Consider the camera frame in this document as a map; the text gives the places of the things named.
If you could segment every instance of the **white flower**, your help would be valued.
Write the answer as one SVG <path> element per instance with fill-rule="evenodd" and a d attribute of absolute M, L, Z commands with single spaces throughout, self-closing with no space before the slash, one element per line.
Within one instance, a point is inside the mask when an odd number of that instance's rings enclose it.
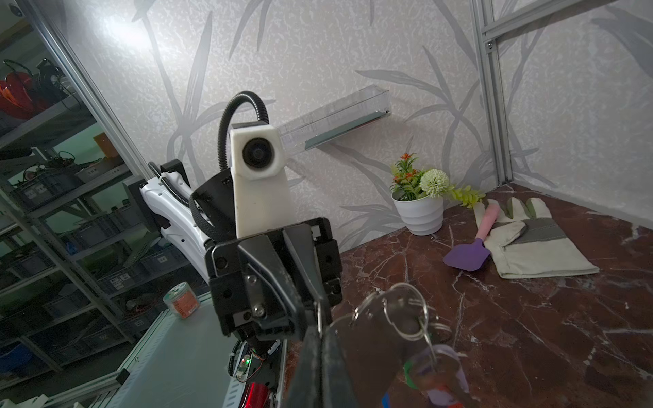
<path fill-rule="evenodd" d="M 431 197 L 441 197 L 447 192 L 449 184 L 447 173 L 434 168 L 424 173 L 419 187 L 422 187 L 422 190 Z"/>

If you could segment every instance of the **blue plastic object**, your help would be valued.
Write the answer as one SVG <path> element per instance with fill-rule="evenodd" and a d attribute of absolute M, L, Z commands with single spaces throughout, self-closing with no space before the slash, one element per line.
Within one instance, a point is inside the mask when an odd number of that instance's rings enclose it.
<path fill-rule="evenodd" d="M 9 373 L 29 363 L 34 354 L 24 344 L 15 346 L 11 351 L 0 356 L 0 373 Z"/>

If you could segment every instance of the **orange label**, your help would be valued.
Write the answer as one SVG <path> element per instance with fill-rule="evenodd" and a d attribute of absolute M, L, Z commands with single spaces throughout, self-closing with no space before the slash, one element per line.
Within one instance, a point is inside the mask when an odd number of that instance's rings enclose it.
<path fill-rule="evenodd" d="M 174 306 L 175 310 L 179 312 L 182 319 L 187 318 L 193 314 L 193 312 L 196 311 L 198 307 L 200 307 L 199 302 L 190 291 L 184 293 L 182 297 L 174 301 L 172 305 Z"/>

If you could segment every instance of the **potted plant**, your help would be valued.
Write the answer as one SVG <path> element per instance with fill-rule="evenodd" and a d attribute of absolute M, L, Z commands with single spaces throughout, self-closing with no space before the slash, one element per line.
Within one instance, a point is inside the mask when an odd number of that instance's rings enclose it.
<path fill-rule="evenodd" d="M 442 170 L 414 169 L 414 156 L 406 153 L 390 166 L 394 206 L 413 234 L 430 235 L 442 227 L 444 198 L 461 201 L 461 205 L 471 208 L 485 197 L 469 185 L 456 188 Z"/>

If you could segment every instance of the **screw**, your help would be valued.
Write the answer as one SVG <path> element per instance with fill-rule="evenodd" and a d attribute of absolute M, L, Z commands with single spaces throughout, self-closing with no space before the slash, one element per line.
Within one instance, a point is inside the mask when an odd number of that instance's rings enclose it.
<path fill-rule="evenodd" d="M 254 314 L 254 317 L 263 317 L 265 316 L 265 308 L 263 307 L 262 304 L 257 304 L 254 306 L 254 310 L 252 311 L 252 314 Z"/>

